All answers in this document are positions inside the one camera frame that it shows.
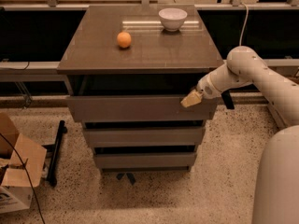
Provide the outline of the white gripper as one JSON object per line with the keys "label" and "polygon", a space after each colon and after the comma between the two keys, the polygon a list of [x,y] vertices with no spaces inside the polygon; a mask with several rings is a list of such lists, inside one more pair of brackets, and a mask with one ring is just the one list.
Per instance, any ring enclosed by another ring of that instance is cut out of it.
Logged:
{"label": "white gripper", "polygon": [[180,102],[184,107],[190,107],[200,104],[203,97],[205,99],[214,99],[221,96],[221,92],[216,89],[211,81],[210,75],[202,77],[196,86],[196,90],[192,90]]}

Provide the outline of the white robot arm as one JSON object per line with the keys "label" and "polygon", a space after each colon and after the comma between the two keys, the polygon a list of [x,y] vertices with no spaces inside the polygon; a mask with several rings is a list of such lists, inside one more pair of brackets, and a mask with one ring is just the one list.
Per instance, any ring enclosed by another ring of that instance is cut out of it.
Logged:
{"label": "white robot arm", "polygon": [[251,224],[299,224],[299,85],[270,69],[253,49],[238,46],[228,53],[225,64],[198,81],[181,104],[197,105],[248,84],[289,124],[263,150]]}

